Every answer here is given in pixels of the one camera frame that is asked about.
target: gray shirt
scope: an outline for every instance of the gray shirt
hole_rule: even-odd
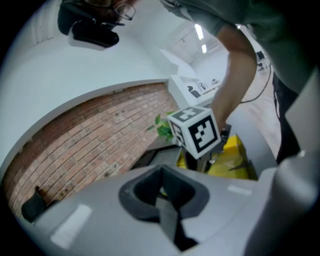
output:
[[[160,0],[165,8],[216,36],[225,25],[245,25],[271,61],[275,73],[300,93],[314,64],[289,32],[286,19],[263,0]]]

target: ceiling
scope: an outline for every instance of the ceiling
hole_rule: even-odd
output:
[[[203,39],[199,40],[195,26],[188,24],[181,30],[175,39],[167,46],[167,50],[180,57],[185,62],[191,64],[197,58],[203,56],[202,45],[206,45],[207,52],[212,53],[221,47],[217,38],[202,28]]]

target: white cube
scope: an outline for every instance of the white cube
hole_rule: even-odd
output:
[[[190,106],[169,115],[167,119],[173,136],[195,159],[221,142],[211,108]]]

